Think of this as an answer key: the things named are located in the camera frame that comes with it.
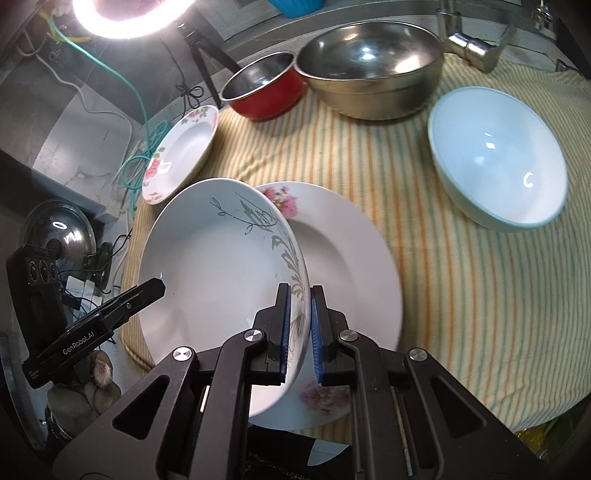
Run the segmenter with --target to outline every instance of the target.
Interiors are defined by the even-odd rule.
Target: yellow cable
[[[55,40],[55,41],[63,41],[60,37],[57,36],[56,31],[53,29],[53,27],[51,26],[51,24],[49,23],[49,14],[43,10],[42,8],[39,9],[39,16],[45,20],[47,22],[47,25],[49,26],[49,33],[51,35],[51,37]],[[67,35],[68,40],[74,42],[74,43],[86,43],[89,42],[90,40],[92,40],[92,37],[89,36],[84,36],[84,37],[71,37],[69,35]]]

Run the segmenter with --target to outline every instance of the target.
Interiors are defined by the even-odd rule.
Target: floral plate
[[[323,286],[328,307],[343,312],[349,327],[394,350],[402,328],[400,279],[388,246],[369,218],[337,193],[309,183],[282,181],[257,189],[288,220],[304,255],[310,285]],[[291,390],[251,422],[300,430],[336,420],[348,411],[348,387],[316,383],[310,345]]]
[[[185,115],[158,146],[142,181],[144,200],[155,205],[184,186],[207,160],[219,110],[204,105]]]
[[[264,195],[241,181],[208,179],[179,193],[156,220],[139,282],[161,278],[164,297],[139,321],[154,362],[178,346],[200,352],[252,327],[291,285],[287,379],[252,387],[250,415],[280,403],[304,361],[310,332],[310,283],[289,224]]]

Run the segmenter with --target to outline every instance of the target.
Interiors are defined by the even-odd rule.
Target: silver pivot bolt
[[[174,351],[173,358],[179,362],[184,362],[185,360],[189,360],[192,354],[193,352],[188,346],[180,346]]]
[[[343,330],[339,337],[344,342],[354,342],[359,338],[359,334],[355,330]]]
[[[262,338],[262,331],[251,329],[244,332],[244,339],[248,342],[258,342]]]
[[[422,362],[427,359],[427,352],[422,348],[413,348],[408,354],[415,362]]]

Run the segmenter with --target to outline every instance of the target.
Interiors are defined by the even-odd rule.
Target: triangular cutout
[[[445,382],[435,377],[431,385],[453,439],[482,428],[483,423],[478,415]]]
[[[169,382],[169,377],[158,377],[132,404],[115,417],[113,428],[138,440],[146,438]]]

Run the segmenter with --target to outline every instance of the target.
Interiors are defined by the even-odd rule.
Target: yellow striped cloth
[[[487,230],[443,191],[426,125],[446,92],[502,90],[530,105],[556,133],[569,168],[566,207],[527,233]],[[291,111],[254,123],[227,110],[199,178],[253,186],[306,181],[363,210],[387,241],[404,292],[400,349],[426,348],[512,430],[542,423],[591,391],[591,85],[500,61],[482,74],[446,56],[436,94],[402,121],[365,122],[335,113],[311,92]],[[142,203],[124,288],[137,282],[142,250],[161,211]],[[128,352],[152,365],[137,318],[121,329]],[[348,417],[310,436],[347,442]]]

